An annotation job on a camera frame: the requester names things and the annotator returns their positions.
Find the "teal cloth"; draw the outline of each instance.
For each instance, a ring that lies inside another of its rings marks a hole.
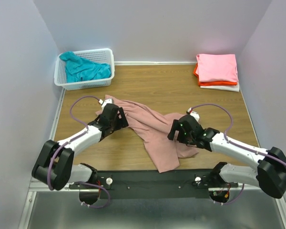
[[[106,79],[111,76],[110,65],[107,63],[95,63],[73,52],[65,52],[59,58],[66,62],[67,83]]]

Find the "white knob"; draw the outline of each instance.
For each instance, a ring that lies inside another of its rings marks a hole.
[[[112,182],[113,182],[113,180],[110,177],[106,179],[106,184],[107,185],[111,185]]]
[[[196,178],[195,178],[195,182],[196,182],[196,183],[199,183],[200,181],[201,181],[201,178],[200,178],[200,177],[196,177]]]

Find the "crumpled pink cloth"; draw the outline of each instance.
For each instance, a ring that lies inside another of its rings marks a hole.
[[[105,99],[109,98],[123,108],[129,127],[144,140],[145,149],[160,173],[177,168],[180,165],[178,158],[192,157],[198,153],[193,147],[167,138],[173,120],[184,114],[162,115],[140,103],[105,96]]]
[[[229,81],[238,82],[236,58],[234,54],[196,55],[199,82]]]

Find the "gray floor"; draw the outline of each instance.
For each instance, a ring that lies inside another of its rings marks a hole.
[[[245,190],[228,206],[208,199],[112,200],[89,209],[77,192],[37,194],[30,229],[282,229],[275,200],[259,190]]]

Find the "folded white cloth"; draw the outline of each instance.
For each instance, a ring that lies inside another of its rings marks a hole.
[[[200,88],[239,92],[239,83],[235,86],[200,86]]]

